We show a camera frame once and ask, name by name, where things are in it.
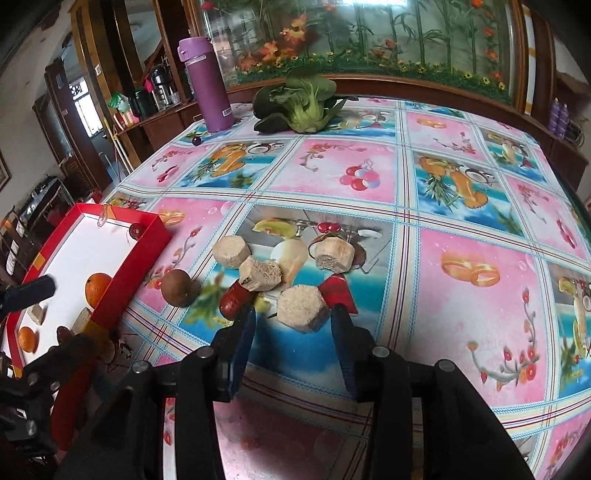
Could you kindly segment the orange tangerine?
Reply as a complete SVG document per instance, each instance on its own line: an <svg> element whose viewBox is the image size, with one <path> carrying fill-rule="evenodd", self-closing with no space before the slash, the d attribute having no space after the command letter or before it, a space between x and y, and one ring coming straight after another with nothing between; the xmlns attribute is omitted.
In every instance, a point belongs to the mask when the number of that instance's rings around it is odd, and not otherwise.
<svg viewBox="0 0 591 480"><path fill-rule="evenodd" d="M88 305L94 309L106 289L108 288L112 278L106 273L94 273L88 277L85 283L85 298Z"/></svg>
<svg viewBox="0 0 591 480"><path fill-rule="evenodd" d="M25 353L34 353L38 345L38 333L30 327L21 327L17 336L18 344Z"/></svg>

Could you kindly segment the colourful fruit print tablecloth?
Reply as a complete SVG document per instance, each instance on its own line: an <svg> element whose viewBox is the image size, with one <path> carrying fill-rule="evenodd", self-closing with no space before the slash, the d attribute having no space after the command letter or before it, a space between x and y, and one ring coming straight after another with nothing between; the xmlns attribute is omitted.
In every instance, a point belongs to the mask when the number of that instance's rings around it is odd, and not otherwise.
<svg viewBox="0 0 591 480"><path fill-rule="evenodd" d="M455 362L491 406L533 475L554 479L590 424L590 225L539 144L448 107L382 98L349 103L317 135L191 124L109 195L160 216L172 238L127 307L116 382L135 360L181 359L226 325L218 305L238 273L211 249L242 236L250 253L300 238L294 283L325 288L353 320L408 360ZM192 139L200 136L202 144ZM355 247L349 272L315 265L315 246ZM192 281L169 305L161 279Z"/></svg>

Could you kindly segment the beige hexagonal cake piece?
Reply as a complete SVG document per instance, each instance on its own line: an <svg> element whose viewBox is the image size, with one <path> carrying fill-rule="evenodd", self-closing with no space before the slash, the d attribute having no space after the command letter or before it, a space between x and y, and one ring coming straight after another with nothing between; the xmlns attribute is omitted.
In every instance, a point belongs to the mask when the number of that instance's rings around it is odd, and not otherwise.
<svg viewBox="0 0 591 480"><path fill-rule="evenodd" d="M277 321L301 333L317 332L329 317L329 307L318 287L296 285L280 293Z"/></svg>

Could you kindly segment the brown longan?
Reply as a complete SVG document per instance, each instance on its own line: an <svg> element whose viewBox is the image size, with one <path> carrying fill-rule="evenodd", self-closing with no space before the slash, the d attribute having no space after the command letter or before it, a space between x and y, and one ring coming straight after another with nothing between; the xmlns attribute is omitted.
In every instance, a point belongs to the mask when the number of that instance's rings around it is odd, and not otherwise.
<svg viewBox="0 0 591 480"><path fill-rule="evenodd" d="M69 328L67 328L65 326L59 326L56 329L56 337L57 337L58 344L63 345L65 343L69 342L73 338L73 333Z"/></svg>

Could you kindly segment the cake piece in tray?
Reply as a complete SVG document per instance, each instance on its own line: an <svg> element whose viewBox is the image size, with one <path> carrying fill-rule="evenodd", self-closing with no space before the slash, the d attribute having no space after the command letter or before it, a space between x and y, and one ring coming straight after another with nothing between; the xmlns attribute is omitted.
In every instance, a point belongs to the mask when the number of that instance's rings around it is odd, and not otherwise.
<svg viewBox="0 0 591 480"><path fill-rule="evenodd" d="M28 309L28 315L36 325L42 325L45 318L45 309L41 305L35 304Z"/></svg>

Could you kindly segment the green plastic bottle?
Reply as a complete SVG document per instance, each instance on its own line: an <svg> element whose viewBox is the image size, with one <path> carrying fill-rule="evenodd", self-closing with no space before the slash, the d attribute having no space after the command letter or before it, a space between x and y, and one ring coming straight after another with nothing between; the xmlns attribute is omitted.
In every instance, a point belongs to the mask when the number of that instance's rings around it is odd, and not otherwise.
<svg viewBox="0 0 591 480"><path fill-rule="evenodd" d="M108 101L108 106L123 115L131 109L128 98L119 93L114 92Z"/></svg>

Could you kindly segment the rough beige cake chunk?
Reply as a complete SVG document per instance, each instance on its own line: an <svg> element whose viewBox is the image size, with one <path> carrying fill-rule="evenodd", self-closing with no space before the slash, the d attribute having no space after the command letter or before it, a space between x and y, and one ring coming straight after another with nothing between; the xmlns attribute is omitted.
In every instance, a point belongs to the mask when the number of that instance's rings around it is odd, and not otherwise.
<svg viewBox="0 0 591 480"><path fill-rule="evenodd" d="M249 256L240 264L239 284L250 292L273 290L283 281L280 266L273 260L260 261Z"/></svg>

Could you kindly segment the purple thermos bottle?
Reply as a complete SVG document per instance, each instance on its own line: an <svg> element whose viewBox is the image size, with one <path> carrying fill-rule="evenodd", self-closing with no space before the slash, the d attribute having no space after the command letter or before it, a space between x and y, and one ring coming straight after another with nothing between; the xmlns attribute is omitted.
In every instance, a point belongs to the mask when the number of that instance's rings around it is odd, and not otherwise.
<svg viewBox="0 0 591 480"><path fill-rule="evenodd" d="M188 73L207 130L217 133L230 129L235 117L211 40L202 36L181 39L177 53Z"/></svg>

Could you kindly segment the black kettle flask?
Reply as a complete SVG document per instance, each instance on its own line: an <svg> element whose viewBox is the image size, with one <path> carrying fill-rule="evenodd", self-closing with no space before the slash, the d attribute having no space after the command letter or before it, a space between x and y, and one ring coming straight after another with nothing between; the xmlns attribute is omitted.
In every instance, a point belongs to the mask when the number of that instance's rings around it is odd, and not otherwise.
<svg viewBox="0 0 591 480"><path fill-rule="evenodd" d="M157 65L152 68L150 79L153 91L157 97L158 108L164 110L172 105L172 93L170 78L166 68L163 65Z"/></svg>

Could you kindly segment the brown longan fruit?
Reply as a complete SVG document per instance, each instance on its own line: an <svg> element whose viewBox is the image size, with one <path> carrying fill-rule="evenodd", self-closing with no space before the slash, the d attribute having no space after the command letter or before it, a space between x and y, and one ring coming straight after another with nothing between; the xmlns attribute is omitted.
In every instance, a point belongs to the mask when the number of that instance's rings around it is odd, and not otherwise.
<svg viewBox="0 0 591 480"><path fill-rule="evenodd" d="M183 270L173 269L161 279L161 295L174 307L186 307L192 302L192 281Z"/></svg>

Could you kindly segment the bitten beige cake piece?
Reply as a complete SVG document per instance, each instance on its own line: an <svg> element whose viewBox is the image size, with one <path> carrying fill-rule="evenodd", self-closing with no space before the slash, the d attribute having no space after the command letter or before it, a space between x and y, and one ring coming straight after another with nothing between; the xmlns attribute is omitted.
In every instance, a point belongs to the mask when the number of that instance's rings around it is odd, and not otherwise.
<svg viewBox="0 0 591 480"><path fill-rule="evenodd" d="M339 237L328 237L315 246L315 265L335 274L349 272L355 258L355 247Z"/></svg>

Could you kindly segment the green bok choy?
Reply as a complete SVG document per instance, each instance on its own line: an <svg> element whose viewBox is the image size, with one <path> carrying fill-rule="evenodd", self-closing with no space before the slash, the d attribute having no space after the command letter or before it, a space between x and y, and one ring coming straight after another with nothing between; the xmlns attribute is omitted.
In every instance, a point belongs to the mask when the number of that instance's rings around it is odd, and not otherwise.
<svg viewBox="0 0 591 480"><path fill-rule="evenodd" d="M280 85L266 86L256 92L252 101L256 124L253 130L262 134L294 131L318 133L328 126L353 95L337 93L337 84L322 77L308 66L291 69Z"/></svg>

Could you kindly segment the floral glass screen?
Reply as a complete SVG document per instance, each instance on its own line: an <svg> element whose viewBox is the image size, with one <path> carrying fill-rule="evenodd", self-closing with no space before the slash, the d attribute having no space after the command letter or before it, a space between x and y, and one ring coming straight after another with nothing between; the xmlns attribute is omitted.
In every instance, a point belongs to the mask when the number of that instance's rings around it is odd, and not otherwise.
<svg viewBox="0 0 591 480"><path fill-rule="evenodd" d="M514 100L513 1L198 1L195 8L229 85L307 65Z"/></svg>

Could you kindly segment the red white tray box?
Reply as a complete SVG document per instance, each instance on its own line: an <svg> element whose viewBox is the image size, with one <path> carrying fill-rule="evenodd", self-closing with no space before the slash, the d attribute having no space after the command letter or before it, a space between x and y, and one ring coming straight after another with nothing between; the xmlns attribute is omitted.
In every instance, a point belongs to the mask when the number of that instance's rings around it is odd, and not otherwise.
<svg viewBox="0 0 591 480"><path fill-rule="evenodd" d="M66 327L105 345L124 310L155 264L171 234L158 215L115 206L79 203L61 221L24 277L43 275L55 284L54 295L41 301L36 324L25 309L9 315L3 344L15 373L58 343Z"/></svg>

